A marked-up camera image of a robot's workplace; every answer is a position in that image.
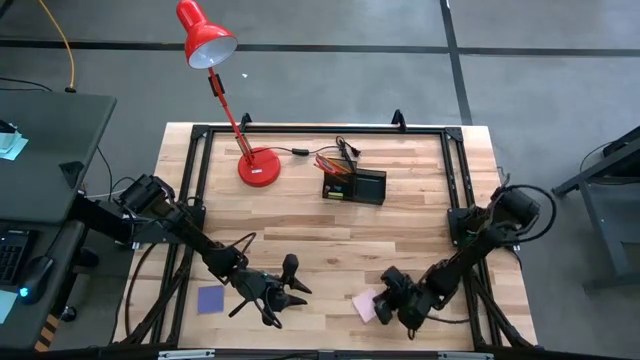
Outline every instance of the keyboard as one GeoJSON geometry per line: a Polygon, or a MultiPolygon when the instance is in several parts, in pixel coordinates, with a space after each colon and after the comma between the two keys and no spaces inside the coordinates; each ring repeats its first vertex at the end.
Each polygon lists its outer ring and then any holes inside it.
{"type": "Polygon", "coordinates": [[[31,230],[7,230],[0,234],[0,285],[16,284],[36,235],[31,230]]]}

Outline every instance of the lamp shade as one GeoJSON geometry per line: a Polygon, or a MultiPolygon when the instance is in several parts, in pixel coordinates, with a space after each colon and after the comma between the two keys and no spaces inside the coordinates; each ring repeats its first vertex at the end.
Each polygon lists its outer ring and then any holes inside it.
{"type": "Polygon", "coordinates": [[[189,66],[207,69],[226,60],[238,46],[231,31],[207,19],[194,0],[182,0],[176,8],[178,19],[187,31],[184,52],[189,66]]]}

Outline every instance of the pink sticky note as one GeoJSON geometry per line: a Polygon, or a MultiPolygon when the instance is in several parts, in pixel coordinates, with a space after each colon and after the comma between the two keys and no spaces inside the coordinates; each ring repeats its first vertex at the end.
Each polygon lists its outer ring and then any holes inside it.
{"type": "Polygon", "coordinates": [[[376,295],[375,290],[369,289],[362,294],[351,298],[353,305],[356,307],[356,310],[358,310],[358,314],[360,314],[360,317],[365,324],[376,317],[376,312],[373,310],[373,298],[376,295]]]}

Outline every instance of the red desk lamp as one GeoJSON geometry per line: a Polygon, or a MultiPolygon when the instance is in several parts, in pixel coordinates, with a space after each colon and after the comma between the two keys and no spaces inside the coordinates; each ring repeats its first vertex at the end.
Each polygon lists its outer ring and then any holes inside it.
{"type": "Polygon", "coordinates": [[[247,138],[233,120],[233,115],[224,98],[224,88],[220,76],[213,66],[226,60],[235,51],[238,40],[222,26],[209,22],[200,5],[194,0],[182,0],[176,8],[178,19],[187,31],[184,52],[189,66],[194,69],[209,69],[209,82],[213,95],[220,99],[231,127],[236,133],[236,141],[242,150],[238,161],[238,174],[246,184],[256,187],[267,186],[280,174],[280,160],[276,153],[267,148],[251,149],[247,138]]]}

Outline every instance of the gray floor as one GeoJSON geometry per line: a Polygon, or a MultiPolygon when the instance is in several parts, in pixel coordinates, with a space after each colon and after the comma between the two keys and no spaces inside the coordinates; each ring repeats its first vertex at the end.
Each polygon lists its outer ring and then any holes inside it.
{"type": "MultiPolygon", "coordinates": [[[[52,11],[73,39],[184,39],[174,0],[57,0],[52,11]]],[[[202,0],[241,43],[446,46],[437,0],[202,0]]],[[[639,48],[633,0],[450,0],[460,46],[639,48]]],[[[57,39],[35,1],[17,1],[0,35],[57,39]]],[[[62,89],[63,50],[2,49],[0,75],[62,89]]],[[[223,121],[205,74],[180,52],[75,51],[77,88],[118,105],[101,147],[114,177],[151,172],[165,123],[223,121]]],[[[584,154],[638,125],[640,58],[462,56],[473,123],[490,127],[499,163],[516,182],[550,188],[578,170],[584,154]]],[[[393,110],[422,124],[460,124],[448,55],[239,52],[219,67],[230,105],[270,122],[386,123],[393,110]]],[[[91,165],[89,192],[104,193],[104,165],[91,165]]],[[[560,202],[555,228],[523,246],[539,343],[549,349],[640,357],[640,292],[585,294],[581,283],[610,264],[582,200],[560,202]]],[[[129,254],[104,243],[110,259],[83,279],[81,317],[55,348],[105,344],[129,254]],[[87,333],[86,326],[102,324],[87,333]]]]}

